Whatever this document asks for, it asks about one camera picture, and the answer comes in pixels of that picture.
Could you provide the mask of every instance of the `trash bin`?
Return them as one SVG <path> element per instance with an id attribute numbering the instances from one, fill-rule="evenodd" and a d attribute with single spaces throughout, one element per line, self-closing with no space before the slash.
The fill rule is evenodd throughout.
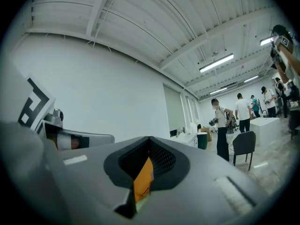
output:
<path id="1" fill-rule="evenodd" d="M 198 138 L 198 148 L 205 150 L 207 148 L 207 133 L 201 132 L 197 135 Z"/>

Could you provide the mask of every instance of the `black chair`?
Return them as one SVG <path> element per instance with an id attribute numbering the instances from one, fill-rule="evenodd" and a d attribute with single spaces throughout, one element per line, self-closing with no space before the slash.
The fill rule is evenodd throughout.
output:
<path id="1" fill-rule="evenodd" d="M 252 162 L 252 155 L 255 150 L 255 143 L 256 143 L 256 135 L 253 131 L 239 134 L 232 142 L 233 150 L 234 150 L 233 164 L 235 165 L 235 160 L 237 155 L 246 154 L 245 162 L 247 162 L 248 153 L 251 153 L 251 159 L 250 159 L 250 164 L 248 169 L 249 171 Z"/>

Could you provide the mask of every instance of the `ceiling light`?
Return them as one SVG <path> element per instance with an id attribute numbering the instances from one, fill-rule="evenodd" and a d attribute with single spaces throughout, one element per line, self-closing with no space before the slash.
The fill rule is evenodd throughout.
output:
<path id="1" fill-rule="evenodd" d="M 267 37 L 260 41 L 261 46 L 271 42 L 272 37 Z"/>
<path id="2" fill-rule="evenodd" d="M 244 81 L 244 83 L 249 82 L 249 81 L 251 81 L 251 80 L 253 80 L 253 79 L 257 78 L 257 77 L 258 77 L 258 75 L 255 76 L 255 77 L 252 77 L 252 78 L 250 78 L 250 79 L 247 79 L 247 80 Z"/>
<path id="3" fill-rule="evenodd" d="M 211 68 L 214 68 L 215 66 L 220 65 L 220 64 L 222 64 L 222 63 L 224 63 L 224 62 L 226 62 L 230 59 L 233 59 L 233 53 L 231 53 L 228 56 L 225 56 L 225 57 L 223 57 L 223 58 L 221 58 L 217 61 L 214 61 L 211 64 L 209 64 L 209 65 L 205 66 L 204 68 L 200 69 L 200 73 L 203 73 L 203 72 L 205 72 L 205 71 L 207 71 Z"/>
<path id="4" fill-rule="evenodd" d="M 217 92 L 220 92 L 220 91 L 226 90 L 226 89 L 227 89 L 227 88 L 222 88 L 222 89 L 220 89 L 220 90 L 218 90 L 218 91 L 211 92 L 210 94 L 214 94 L 214 93 L 217 93 Z"/>

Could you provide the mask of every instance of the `floor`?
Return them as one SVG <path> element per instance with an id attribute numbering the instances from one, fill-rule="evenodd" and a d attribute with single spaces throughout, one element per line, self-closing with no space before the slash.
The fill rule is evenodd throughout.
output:
<path id="1" fill-rule="evenodd" d="M 281 118 L 281 139 L 269 145 L 257 145 L 253 153 L 252 164 L 248 171 L 250 156 L 240 155 L 236 158 L 236 167 L 256 180 L 271 195 L 279 189 L 292 174 L 300 158 L 300 135 L 287 134 L 288 119 Z M 232 141 L 240 133 L 239 130 L 228 135 L 229 159 L 233 163 Z M 208 142 L 207 150 L 217 153 L 217 134 L 212 134 L 212 141 Z"/>

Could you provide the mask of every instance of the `white ceiling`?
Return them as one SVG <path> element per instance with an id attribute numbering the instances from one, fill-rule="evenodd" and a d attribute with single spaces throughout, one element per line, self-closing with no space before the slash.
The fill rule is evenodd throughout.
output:
<path id="1" fill-rule="evenodd" d="M 91 46 L 94 41 L 109 46 L 198 98 L 264 75 L 271 65 L 270 45 L 259 41 L 276 24 L 290 28 L 272 0 L 30 0 L 27 11 L 28 33 L 62 34 L 91 41 Z M 200 73 L 231 53 L 232 60 Z"/>

